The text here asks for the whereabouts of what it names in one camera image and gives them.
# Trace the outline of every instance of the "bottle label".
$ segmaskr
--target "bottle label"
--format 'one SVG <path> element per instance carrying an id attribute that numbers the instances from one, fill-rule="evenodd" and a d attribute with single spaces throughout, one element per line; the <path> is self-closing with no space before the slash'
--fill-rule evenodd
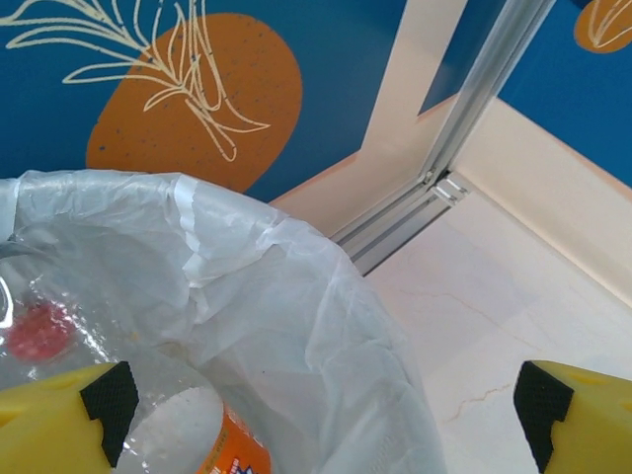
<path id="1" fill-rule="evenodd" d="M 224 404 L 221 431 L 197 474 L 271 474 L 268 450 Z"/>

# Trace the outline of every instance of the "black rubber pad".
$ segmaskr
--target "black rubber pad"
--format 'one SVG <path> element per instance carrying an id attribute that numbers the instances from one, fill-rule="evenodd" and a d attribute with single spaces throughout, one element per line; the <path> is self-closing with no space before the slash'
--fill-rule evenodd
<path id="1" fill-rule="evenodd" d="M 546 470 L 553 455 L 553 424 L 566 419 L 574 393 L 571 387 L 533 362 L 522 365 L 513 403 L 541 473 Z"/>
<path id="2" fill-rule="evenodd" d="M 117 467 L 138 405 L 138 391 L 129 363 L 119 362 L 80 393 L 90 420 L 101 420 L 101 447 L 110 465 Z"/>

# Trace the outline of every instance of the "plastic bottle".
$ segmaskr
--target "plastic bottle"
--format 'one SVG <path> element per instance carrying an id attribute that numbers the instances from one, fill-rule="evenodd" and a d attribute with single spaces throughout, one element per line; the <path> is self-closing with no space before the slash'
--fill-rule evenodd
<path id="1" fill-rule="evenodd" d="M 115 473 L 271 472 L 268 452 L 199 372 L 133 342 L 102 276 L 22 240 L 0 244 L 0 389 L 127 360 L 140 403 Z"/>

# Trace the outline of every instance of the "tiled floor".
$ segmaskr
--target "tiled floor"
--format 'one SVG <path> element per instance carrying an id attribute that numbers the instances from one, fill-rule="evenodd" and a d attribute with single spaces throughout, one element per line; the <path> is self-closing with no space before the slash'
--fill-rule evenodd
<path id="1" fill-rule="evenodd" d="M 632 310 L 470 195 L 368 279 L 412 338 L 449 474 L 536 474 L 512 395 L 551 359 L 632 379 Z"/>

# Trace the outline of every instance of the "garbage bag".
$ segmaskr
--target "garbage bag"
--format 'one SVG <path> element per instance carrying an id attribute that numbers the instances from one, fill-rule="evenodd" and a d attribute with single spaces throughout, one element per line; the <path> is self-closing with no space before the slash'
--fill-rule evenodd
<path id="1" fill-rule="evenodd" d="M 48 222 L 90 242 L 139 343 L 204 374 L 275 473 L 445 472 L 405 338 L 308 224 L 178 174 L 0 181 L 0 239 Z"/>

